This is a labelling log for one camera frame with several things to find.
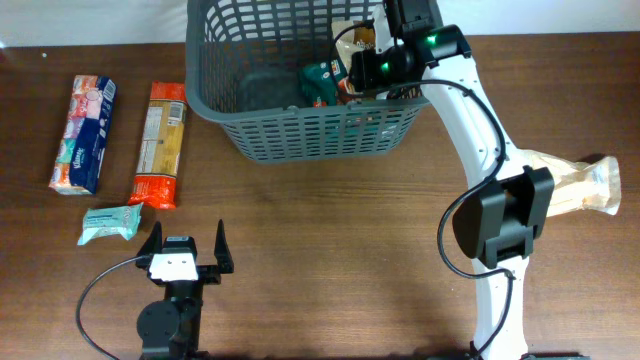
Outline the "beige chocolate snack bag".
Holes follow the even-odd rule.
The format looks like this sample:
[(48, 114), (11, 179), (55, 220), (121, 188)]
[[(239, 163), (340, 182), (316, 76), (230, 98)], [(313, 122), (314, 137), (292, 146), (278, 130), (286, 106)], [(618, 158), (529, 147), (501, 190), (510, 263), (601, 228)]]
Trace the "beige chocolate snack bag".
[[(358, 20), (334, 21), (331, 24), (333, 37), (336, 37), (344, 29), (359, 24), (361, 21)], [(375, 45), (375, 31), (366, 27), (358, 27), (347, 31), (340, 37), (336, 43), (336, 51), (346, 70), (349, 71), (352, 55), (363, 50), (374, 49)]]

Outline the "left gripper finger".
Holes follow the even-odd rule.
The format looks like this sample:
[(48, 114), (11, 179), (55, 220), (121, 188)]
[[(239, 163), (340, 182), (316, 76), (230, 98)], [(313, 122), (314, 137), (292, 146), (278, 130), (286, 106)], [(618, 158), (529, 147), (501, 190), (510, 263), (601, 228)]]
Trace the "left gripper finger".
[(220, 219), (217, 224), (214, 256), (221, 274), (232, 274), (234, 272), (234, 261), (226, 241), (224, 222), (222, 219)]
[(161, 252), (162, 249), (162, 226), (159, 221), (156, 221), (153, 229), (138, 251), (135, 261), (137, 268), (148, 268), (152, 262), (152, 258), (155, 254)]

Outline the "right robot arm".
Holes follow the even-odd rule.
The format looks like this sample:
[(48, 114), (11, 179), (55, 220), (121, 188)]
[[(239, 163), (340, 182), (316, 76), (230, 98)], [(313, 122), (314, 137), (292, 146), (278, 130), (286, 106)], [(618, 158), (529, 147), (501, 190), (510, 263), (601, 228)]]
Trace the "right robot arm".
[(554, 189), (550, 171), (535, 169), (493, 110), (471, 47), (456, 25), (443, 25), (434, 1), (384, 1), (368, 20), (372, 51), (352, 57), (350, 82), (365, 96), (419, 88), (456, 149), (467, 189), (445, 210), (436, 233), (452, 227), (472, 271), (443, 261), (476, 284), (472, 359), (523, 359), (523, 282)]

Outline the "orange pasta package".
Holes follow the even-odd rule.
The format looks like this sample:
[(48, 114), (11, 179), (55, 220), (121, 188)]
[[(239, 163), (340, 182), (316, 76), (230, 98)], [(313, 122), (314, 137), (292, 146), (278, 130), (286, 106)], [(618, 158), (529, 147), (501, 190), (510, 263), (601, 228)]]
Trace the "orange pasta package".
[(154, 81), (129, 205), (174, 209), (188, 104), (185, 85)]

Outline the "beige paper pouch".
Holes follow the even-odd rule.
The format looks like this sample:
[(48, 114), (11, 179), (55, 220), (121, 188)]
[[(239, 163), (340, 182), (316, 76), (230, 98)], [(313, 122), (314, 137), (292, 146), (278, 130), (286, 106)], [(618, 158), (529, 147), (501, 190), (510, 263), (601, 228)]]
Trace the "beige paper pouch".
[(547, 217), (579, 210), (617, 214), (621, 204), (621, 178), (614, 156), (587, 163), (529, 149), (522, 149), (521, 153), (533, 169), (547, 168), (553, 177), (554, 190)]

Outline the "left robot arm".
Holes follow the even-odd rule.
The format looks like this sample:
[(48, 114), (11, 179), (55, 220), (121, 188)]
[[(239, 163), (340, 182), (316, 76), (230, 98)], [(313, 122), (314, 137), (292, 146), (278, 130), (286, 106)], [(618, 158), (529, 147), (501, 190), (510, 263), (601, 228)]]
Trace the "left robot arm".
[(140, 312), (136, 329), (142, 341), (143, 359), (209, 359), (199, 348), (203, 289), (219, 285), (221, 276), (234, 272), (224, 222), (216, 229), (216, 262), (198, 265), (197, 247), (191, 236), (162, 236), (159, 222), (137, 253), (135, 265), (164, 289), (164, 297)]

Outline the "green Nescafe coffee bag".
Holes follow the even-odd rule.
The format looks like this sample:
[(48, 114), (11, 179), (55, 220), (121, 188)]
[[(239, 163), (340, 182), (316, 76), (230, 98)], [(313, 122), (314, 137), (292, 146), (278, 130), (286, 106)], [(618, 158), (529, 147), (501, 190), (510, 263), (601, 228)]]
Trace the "green Nescafe coffee bag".
[(340, 60), (307, 65), (298, 72), (299, 88), (309, 113), (301, 119), (305, 146), (315, 156), (354, 153), (359, 121), (349, 114), (338, 84), (347, 79)]

